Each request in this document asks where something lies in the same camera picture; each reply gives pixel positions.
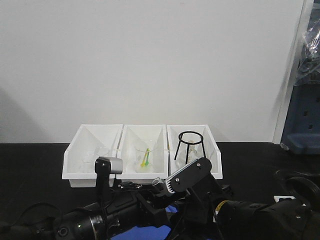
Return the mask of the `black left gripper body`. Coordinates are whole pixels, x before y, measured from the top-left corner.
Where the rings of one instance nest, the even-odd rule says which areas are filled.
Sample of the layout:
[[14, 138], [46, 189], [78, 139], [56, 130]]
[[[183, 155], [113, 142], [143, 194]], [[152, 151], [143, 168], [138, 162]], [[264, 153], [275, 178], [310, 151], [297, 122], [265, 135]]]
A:
[[133, 227], [168, 226], [168, 201], [150, 191], [101, 193], [99, 203], [107, 232], [125, 232]]

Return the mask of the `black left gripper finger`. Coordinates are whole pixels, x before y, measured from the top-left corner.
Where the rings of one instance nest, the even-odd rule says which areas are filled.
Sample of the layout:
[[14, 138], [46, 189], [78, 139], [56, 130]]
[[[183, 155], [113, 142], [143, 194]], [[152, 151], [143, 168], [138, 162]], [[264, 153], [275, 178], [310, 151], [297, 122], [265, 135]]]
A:
[[164, 183], [152, 185], [152, 202], [153, 204], [169, 204], [172, 200], [172, 194], [168, 191]]

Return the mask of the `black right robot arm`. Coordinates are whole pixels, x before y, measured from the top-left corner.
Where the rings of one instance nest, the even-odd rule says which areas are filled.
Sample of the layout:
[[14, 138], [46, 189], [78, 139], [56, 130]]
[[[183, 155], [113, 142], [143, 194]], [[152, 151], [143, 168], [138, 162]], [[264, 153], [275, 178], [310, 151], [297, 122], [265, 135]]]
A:
[[274, 204], [223, 200], [214, 218], [224, 240], [318, 240], [320, 238], [319, 174], [278, 171], [289, 194]]

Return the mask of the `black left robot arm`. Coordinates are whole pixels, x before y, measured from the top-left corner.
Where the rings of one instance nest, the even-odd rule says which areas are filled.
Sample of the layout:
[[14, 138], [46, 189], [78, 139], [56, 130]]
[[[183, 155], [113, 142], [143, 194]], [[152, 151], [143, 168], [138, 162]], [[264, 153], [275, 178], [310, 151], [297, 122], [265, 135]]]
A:
[[2, 240], [109, 240], [133, 227], [169, 225], [173, 196], [152, 188], [98, 187], [97, 201], [63, 214], [40, 202], [13, 223], [0, 224]]

